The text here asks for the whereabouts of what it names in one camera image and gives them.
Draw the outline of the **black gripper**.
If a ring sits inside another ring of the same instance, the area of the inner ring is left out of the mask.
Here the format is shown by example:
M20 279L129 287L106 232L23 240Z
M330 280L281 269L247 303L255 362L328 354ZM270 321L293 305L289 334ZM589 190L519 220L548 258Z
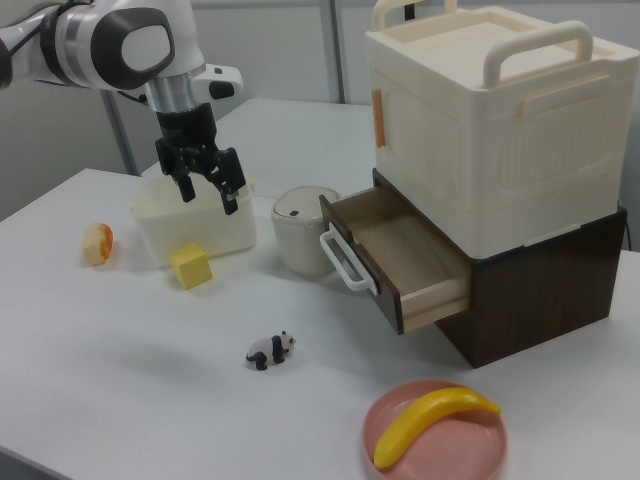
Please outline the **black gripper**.
M185 203L195 198L188 168L202 168L202 175L219 191L226 215L238 210L240 162L236 150L219 150L217 127L210 104L172 113L157 112L162 136L155 142L161 171L170 176Z

